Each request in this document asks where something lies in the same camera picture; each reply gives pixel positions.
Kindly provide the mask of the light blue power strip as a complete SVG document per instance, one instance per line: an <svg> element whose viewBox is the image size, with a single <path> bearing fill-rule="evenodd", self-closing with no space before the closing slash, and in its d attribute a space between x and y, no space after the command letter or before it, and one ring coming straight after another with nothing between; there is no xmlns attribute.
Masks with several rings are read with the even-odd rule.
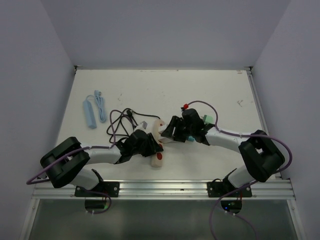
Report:
<svg viewBox="0 0 320 240"><path fill-rule="evenodd" d="M88 100L84 100L82 103L83 111L85 115L86 125L90 129L96 129L97 123L93 111L92 104Z"/></svg>

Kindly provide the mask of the green plug adapter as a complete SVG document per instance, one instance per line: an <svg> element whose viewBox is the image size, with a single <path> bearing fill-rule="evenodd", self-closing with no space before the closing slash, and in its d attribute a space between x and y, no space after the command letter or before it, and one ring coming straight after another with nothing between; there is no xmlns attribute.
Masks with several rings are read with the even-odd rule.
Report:
<svg viewBox="0 0 320 240"><path fill-rule="evenodd" d="M211 115L205 114L203 116L203 122L205 124L214 124L215 123L215 118L213 116L211 116Z"/></svg>

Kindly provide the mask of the beige power strip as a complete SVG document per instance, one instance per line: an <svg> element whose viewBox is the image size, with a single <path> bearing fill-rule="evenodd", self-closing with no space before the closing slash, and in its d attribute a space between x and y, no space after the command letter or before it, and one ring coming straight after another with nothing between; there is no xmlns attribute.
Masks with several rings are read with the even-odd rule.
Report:
<svg viewBox="0 0 320 240"><path fill-rule="evenodd" d="M152 136L154 137L157 145L159 147L163 148L163 143L159 141L159 137L161 134L159 133L159 128L165 125L165 122L161 119L156 119L154 121L153 127L152 127ZM151 156L151 166L153 168L161 168L163 166L163 161L164 161L164 151L162 152L157 152L155 155Z"/></svg>

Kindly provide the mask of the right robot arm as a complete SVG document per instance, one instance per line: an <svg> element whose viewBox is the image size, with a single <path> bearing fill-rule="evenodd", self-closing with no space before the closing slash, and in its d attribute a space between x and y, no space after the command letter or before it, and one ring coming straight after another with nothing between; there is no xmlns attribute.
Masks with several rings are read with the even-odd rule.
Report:
<svg viewBox="0 0 320 240"><path fill-rule="evenodd" d="M241 155L244 165L234 169L218 183L227 196L235 196L241 187L254 181L266 182L282 164L285 157L262 130L246 136L218 130L216 124L206 123L193 109L186 109L181 117L173 116L166 127L159 128L163 139L184 143L192 137L197 143L222 147Z"/></svg>

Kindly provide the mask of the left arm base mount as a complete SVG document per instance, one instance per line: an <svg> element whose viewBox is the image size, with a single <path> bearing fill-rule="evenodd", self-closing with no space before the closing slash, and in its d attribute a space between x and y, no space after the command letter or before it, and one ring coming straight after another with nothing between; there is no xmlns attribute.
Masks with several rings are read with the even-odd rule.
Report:
<svg viewBox="0 0 320 240"><path fill-rule="evenodd" d="M106 197L117 198L119 196L120 183L118 181L104 181L100 182L91 190L76 186L74 196L84 198Z"/></svg>

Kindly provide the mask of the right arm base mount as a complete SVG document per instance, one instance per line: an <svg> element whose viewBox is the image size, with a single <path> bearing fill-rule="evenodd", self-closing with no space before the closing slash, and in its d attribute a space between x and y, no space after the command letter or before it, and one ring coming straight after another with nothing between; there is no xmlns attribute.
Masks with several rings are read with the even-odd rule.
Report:
<svg viewBox="0 0 320 240"><path fill-rule="evenodd" d="M221 180L216 178L206 183L206 189L209 198L220 198L221 196L234 191L236 188L227 180ZM237 192L230 194L228 197L250 198L252 196L253 194L251 188L246 187L244 189L238 190Z"/></svg>

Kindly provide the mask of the teal plug adapter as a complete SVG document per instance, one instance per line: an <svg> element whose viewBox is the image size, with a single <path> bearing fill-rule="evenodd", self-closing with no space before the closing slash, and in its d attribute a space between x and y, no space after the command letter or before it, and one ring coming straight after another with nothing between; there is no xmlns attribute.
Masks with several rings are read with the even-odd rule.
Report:
<svg viewBox="0 0 320 240"><path fill-rule="evenodd" d="M187 140L188 140L189 142L194 142L194 141L195 141L195 138L193 138L192 136L189 136L189 137L187 138Z"/></svg>

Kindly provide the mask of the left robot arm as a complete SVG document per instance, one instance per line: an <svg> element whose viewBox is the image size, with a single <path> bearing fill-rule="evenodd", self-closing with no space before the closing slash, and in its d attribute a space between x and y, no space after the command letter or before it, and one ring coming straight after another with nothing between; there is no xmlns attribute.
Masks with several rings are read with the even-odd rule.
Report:
<svg viewBox="0 0 320 240"><path fill-rule="evenodd" d="M76 137L69 137L44 155L40 165L54 188L71 184L96 197L108 191L98 171L85 169L85 165L118 165L128 162L135 155L157 157L163 151L163 146L153 135L143 130L136 130L110 146L83 146Z"/></svg>

